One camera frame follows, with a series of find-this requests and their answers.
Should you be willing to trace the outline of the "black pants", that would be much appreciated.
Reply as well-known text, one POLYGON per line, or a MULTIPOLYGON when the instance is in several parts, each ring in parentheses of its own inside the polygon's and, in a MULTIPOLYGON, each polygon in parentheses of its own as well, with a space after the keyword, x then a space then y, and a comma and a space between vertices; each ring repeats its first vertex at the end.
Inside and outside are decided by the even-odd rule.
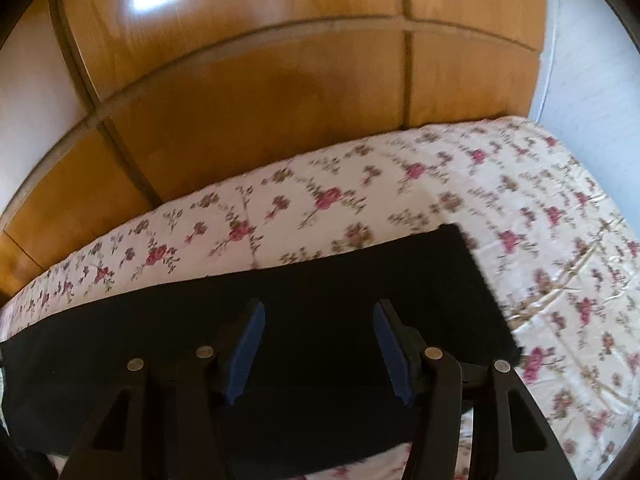
POLYGON ((231 479, 284 479, 412 440, 373 308, 458 361, 521 357, 456 226, 301 263, 158 285, 48 316, 1 347, 13 442, 70 458, 108 386, 135 358, 215 336, 250 299, 266 322, 242 393, 221 419, 231 479))

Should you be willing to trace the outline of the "wooden wardrobe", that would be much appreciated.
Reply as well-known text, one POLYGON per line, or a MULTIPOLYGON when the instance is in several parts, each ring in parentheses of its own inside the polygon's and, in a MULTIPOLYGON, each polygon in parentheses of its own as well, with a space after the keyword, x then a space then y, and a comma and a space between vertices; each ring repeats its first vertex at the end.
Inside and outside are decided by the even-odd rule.
POLYGON ((276 160, 524 116, 547 0, 1 0, 1 295, 276 160))

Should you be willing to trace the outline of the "floral bed sheet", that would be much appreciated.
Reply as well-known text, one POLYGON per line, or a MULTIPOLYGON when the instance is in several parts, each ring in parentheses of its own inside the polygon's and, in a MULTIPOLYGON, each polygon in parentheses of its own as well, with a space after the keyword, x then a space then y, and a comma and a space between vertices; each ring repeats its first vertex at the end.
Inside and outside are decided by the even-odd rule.
POLYGON ((3 337, 145 286, 327 257, 460 226, 516 340, 518 374, 575 474, 597 479, 639 419, 639 240, 551 133, 523 118, 338 144, 209 185, 55 264, 3 337))

